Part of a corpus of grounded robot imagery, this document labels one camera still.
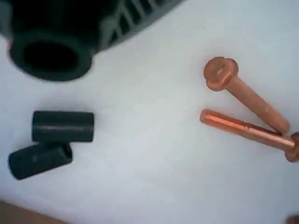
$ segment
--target black cylinder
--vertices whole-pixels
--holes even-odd
[[[36,142],[92,142],[94,114],[90,112],[36,111],[32,140]]]
[[[69,164],[72,159],[69,144],[38,144],[11,153],[8,165],[12,175],[16,179],[22,180]]]

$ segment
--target bolt head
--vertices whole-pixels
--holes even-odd
[[[237,77],[238,71],[239,67],[235,60],[215,57],[204,68],[206,85],[213,91],[221,91],[232,78]]]

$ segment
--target copper-plated bolt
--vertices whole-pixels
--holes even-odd
[[[215,57],[204,69],[206,85],[213,91],[227,89],[276,132],[287,133],[290,129],[288,120],[239,79],[238,70],[238,64],[233,59]]]
[[[281,149],[285,152],[288,161],[299,161],[299,133],[295,133],[291,137],[282,136],[267,129],[207,109],[202,111],[199,119],[202,123],[209,126]]]

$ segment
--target black plastic part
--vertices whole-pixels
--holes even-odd
[[[12,175],[22,180],[69,164],[72,159],[72,151],[68,143],[38,144],[11,153],[8,165]]]
[[[32,140],[36,142],[92,142],[94,114],[90,112],[36,111]]]
[[[68,81],[87,73],[96,53],[135,35],[182,1],[0,0],[0,33],[21,70]]]

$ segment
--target cylindrical opening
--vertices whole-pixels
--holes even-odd
[[[33,30],[14,37],[10,56],[26,73],[49,81],[69,81],[82,77],[93,56],[79,37]]]
[[[71,71],[78,65],[78,55],[60,43],[33,42],[25,47],[23,53],[25,63],[38,71]]]

